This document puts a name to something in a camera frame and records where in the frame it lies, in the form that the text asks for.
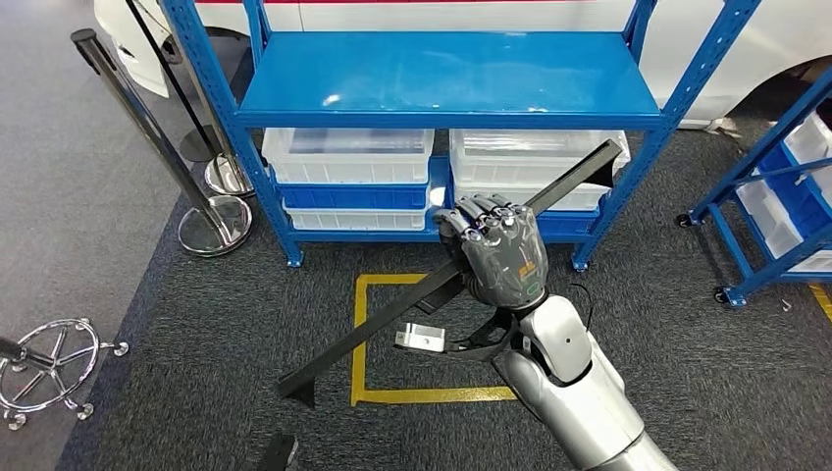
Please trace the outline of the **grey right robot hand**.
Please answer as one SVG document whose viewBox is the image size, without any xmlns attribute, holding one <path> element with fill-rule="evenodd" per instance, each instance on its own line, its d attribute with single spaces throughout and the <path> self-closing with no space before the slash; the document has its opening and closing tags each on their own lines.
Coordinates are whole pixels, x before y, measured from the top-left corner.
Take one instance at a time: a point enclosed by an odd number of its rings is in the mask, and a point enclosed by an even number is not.
<svg viewBox="0 0 832 471">
<path fill-rule="evenodd" d="M 546 297 L 548 261 L 533 210 L 497 194 L 463 196 L 436 211 L 444 245 L 480 302 L 525 309 Z"/>
</svg>

